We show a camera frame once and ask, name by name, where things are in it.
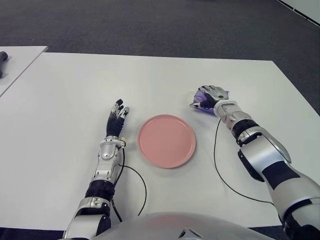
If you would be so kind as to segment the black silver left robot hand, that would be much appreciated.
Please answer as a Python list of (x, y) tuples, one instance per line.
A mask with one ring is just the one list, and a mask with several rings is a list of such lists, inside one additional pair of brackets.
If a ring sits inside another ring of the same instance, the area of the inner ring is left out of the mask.
[(119, 137), (122, 132), (125, 119), (130, 112), (128, 106), (123, 106), (123, 100), (118, 99), (110, 110), (106, 124), (106, 137)]

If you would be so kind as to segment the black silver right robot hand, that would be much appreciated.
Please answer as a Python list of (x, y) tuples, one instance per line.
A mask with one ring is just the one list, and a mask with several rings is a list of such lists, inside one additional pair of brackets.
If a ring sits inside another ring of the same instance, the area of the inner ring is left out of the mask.
[(198, 88), (193, 97), (191, 108), (201, 111), (210, 111), (220, 100), (228, 100), (229, 93), (223, 88), (214, 85), (203, 85)]

